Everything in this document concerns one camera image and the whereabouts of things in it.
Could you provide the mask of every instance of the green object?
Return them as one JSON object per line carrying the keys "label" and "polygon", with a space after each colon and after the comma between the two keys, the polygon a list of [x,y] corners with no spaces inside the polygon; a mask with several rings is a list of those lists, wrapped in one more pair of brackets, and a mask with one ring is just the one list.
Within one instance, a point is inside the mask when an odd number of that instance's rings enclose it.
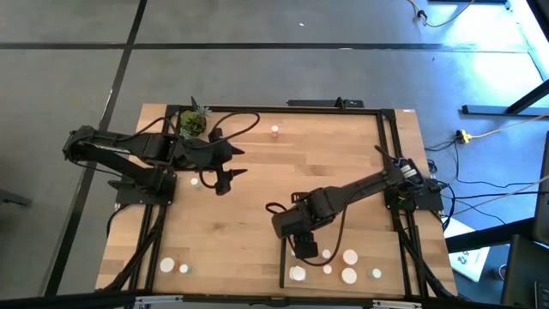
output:
{"label": "green object", "polygon": [[211,111],[206,106],[196,106],[195,111],[184,111],[181,114],[181,132],[184,138],[197,137],[206,130],[206,117]]}

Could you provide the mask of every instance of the gray floor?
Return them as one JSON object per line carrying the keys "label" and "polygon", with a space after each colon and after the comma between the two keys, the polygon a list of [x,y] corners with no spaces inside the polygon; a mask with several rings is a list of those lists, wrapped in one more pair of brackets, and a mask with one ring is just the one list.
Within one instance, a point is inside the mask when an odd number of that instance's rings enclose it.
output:
{"label": "gray floor", "polygon": [[[418,3],[432,22],[455,11],[455,5]],[[137,4],[2,0],[0,42],[125,42]],[[412,15],[405,0],[149,0],[137,41],[444,43],[525,51],[516,15],[501,5],[475,4],[437,29],[414,26]],[[120,56],[0,51],[0,128],[9,132],[0,136],[0,187],[33,199],[29,208],[0,206],[0,298],[41,293],[81,170],[63,161],[61,148],[69,130],[100,121]],[[133,51],[110,130],[133,131],[143,103],[188,104],[191,95],[205,105],[247,106],[342,95],[368,107],[416,109],[424,143],[432,145],[457,129],[475,134],[516,121],[463,117],[457,110],[508,105],[540,83],[526,52]],[[498,184],[538,179],[547,130],[540,121],[461,147],[461,178]],[[452,149],[430,155],[440,179],[453,179],[453,155]],[[60,293],[94,288],[113,206],[108,179],[94,176]],[[498,191],[453,186],[460,196]],[[481,209],[515,221],[533,214],[534,197],[509,197]],[[500,224],[473,211],[458,219],[474,228]]]}

